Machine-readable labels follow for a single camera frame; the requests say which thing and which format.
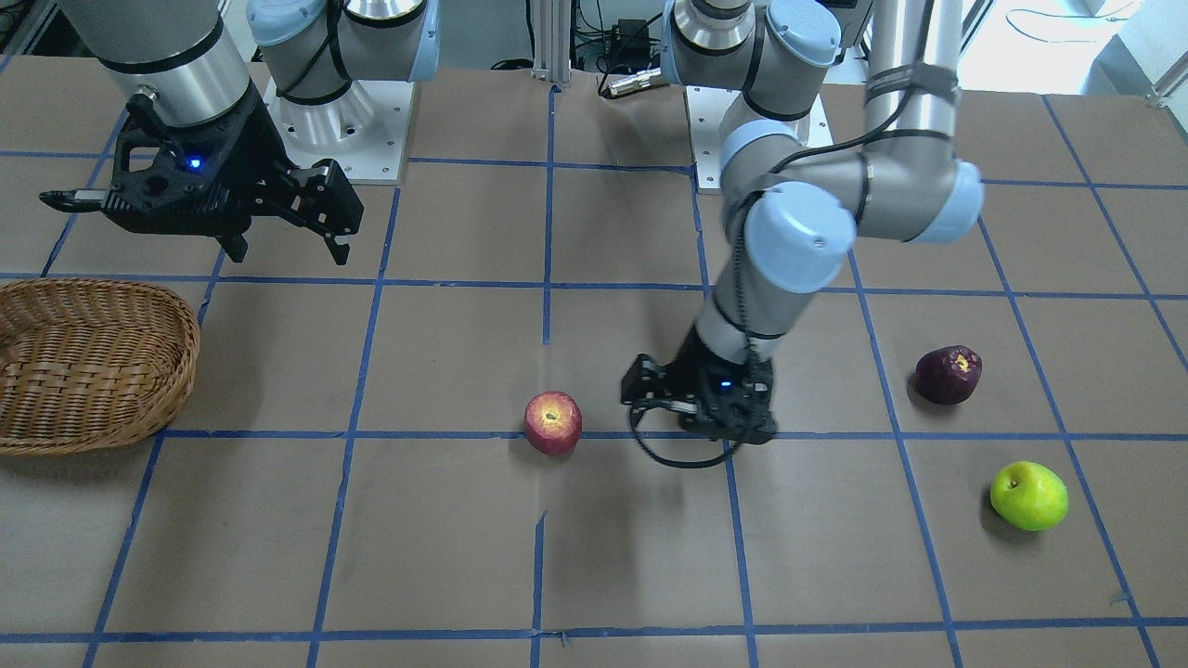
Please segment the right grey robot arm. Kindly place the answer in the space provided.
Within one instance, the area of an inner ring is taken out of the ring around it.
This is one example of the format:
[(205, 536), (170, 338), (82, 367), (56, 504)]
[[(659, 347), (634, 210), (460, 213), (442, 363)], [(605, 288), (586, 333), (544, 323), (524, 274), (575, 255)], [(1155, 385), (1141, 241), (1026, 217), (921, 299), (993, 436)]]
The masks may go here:
[(48, 190), (135, 234), (206, 237), (240, 263), (255, 216), (320, 237), (343, 265), (364, 206), (345, 156), (381, 131), (368, 82), (421, 82), (440, 63), (437, 1), (251, 1), (273, 80), (267, 105), (213, 1), (64, 1), (124, 93), (110, 184)]

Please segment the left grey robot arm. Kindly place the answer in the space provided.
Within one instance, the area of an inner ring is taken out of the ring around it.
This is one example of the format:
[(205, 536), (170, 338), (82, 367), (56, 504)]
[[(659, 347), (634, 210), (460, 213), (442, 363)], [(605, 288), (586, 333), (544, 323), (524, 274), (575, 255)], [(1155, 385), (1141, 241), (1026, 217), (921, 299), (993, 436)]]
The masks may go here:
[(819, 1), (669, 1), (662, 75), (735, 90), (721, 136), (729, 261), (678, 355), (637, 357), (621, 380), (628, 428), (663, 409), (691, 434), (767, 443), (772, 357), (858, 238), (946, 244), (981, 213), (982, 177), (955, 151), (959, 1), (874, 1), (861, 136), (807, 146), (802, 122), (843, 51)]

